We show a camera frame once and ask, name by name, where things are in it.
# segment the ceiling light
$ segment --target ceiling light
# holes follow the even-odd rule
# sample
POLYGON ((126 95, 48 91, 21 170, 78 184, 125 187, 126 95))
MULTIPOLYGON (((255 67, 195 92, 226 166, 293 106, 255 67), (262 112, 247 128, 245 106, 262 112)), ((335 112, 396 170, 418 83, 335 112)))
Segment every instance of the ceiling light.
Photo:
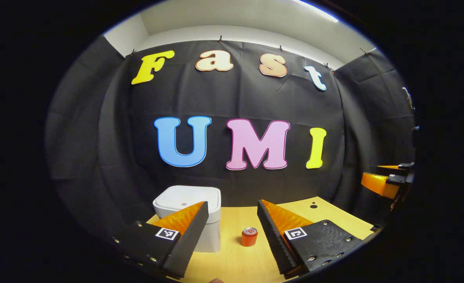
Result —
POLYGON ((297 2, 297 3, 299 3, 299 4, 302 5, 302 6, 308 7, 309 9, 311 9, 311 10, 315 11, 316 13, 318 13, 318 15, 320 15, 320 16, 322 16, 322 17, 326 18, 327 20, 330 20, 330 21, 332 21, 332 22, 334 22, 334 23, 336 23, 336 22, 339 21, 339 20, 337 20, 336 18, 334 18, 334 17, 328 15, 326 12, 324 12, 324 11, 322 11, 322 10, 320 10, 320 9, 318 9, 318 8, 316 8, 316 7, 314 7, 313 5, 307 4, 306 2, 302 2, 302 1, 300 1, 300 0, 292 0, 292 1, 293 1, 293 2, 297 2))

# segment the white trash bin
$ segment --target white trash bin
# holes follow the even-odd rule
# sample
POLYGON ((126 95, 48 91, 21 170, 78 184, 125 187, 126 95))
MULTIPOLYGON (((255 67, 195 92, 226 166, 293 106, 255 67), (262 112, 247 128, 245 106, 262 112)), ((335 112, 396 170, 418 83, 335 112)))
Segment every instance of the white trash bin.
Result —
POLYGON ((209 217, 194 251, 216 253, 221 249, 221 193, 218 188, 171 186, 153 200, 153 207, 157 216, 163 218, 201 201, 207 201, 209 217))

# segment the clip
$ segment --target clip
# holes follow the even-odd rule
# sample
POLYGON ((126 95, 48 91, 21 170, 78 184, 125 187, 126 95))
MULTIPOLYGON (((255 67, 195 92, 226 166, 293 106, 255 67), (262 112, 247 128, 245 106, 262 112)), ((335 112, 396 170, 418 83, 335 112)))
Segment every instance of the clip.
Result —
POLYGON ((363 48, 360 47, 360 49, 365 53, 365 55, 368 55, 368 53, 366 53, 366 51, 363 50, 363 48))
POLYGON ((330 70, 330 71, 331 71, 331 73, 332 73, 332 74, 334 74, 334 75, 335 75, 335 70, 333 70, 332 68, 330 68, 330 67, 328 66, 328 63, 326 63, 326 64, 323 64, 323 66, 325 66, 325 67, 326 67, 328 70, 330 70))
POLYGON ((403 87, 401 88, 405 91, 405 94, 407 95, 407 100, 409 101, 409 105, 410 105, 410 109, 412 109, 413 111, 416 110, 416 108, 414 107, 414 105, 412 104, 412 97, 410 97, 410 93, 409 91, 407 90, 407 88, 403 87))

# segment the white ceiling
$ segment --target white ceiling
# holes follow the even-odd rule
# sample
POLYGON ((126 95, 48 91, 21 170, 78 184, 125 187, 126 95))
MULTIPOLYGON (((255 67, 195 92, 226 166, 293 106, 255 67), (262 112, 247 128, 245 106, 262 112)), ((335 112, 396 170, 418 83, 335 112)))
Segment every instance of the white ceiling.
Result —
POLYGON ((149 35, 195 26, 230 25, 279 33, 308 43, 343 63, 374 45, 292 0, 166 0, 141 13, 149 35))

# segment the can lid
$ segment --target can lid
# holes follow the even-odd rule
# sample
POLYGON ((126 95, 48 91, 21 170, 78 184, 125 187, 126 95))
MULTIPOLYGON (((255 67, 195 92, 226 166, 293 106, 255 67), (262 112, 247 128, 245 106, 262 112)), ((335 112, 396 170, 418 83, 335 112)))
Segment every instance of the can lid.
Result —
POLYGON ((255 235, 257 233, 257 229, 253 227, 247 227, 243 230, 243 233, 245 233, 246 235, 255 235))

